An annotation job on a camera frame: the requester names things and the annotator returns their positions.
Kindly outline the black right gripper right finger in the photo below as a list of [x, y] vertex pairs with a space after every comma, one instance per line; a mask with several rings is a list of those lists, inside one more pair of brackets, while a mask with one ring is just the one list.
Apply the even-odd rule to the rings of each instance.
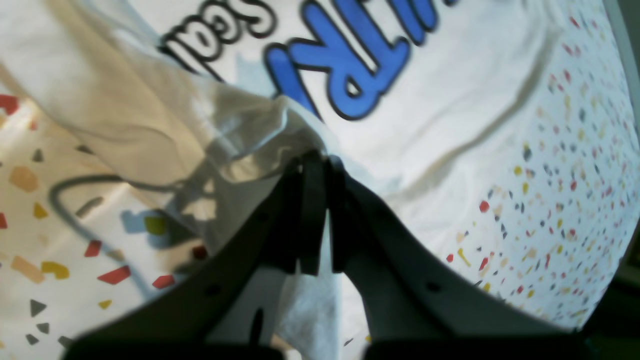
[[377, 194], [327, 158], [335, 272], [355, 286], [366, 360], [589, 360], [578, 334], [505, 304], [448, 268]]

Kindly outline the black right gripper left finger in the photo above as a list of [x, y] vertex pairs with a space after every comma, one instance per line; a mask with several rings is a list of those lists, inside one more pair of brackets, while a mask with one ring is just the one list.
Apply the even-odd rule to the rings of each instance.
[[66, 360], [281, 360], [270, 347], [282, 287], [317, 276], [327, 211], [323, 157], [293, 159], [232, 239], [194, 275], [78, 338]]

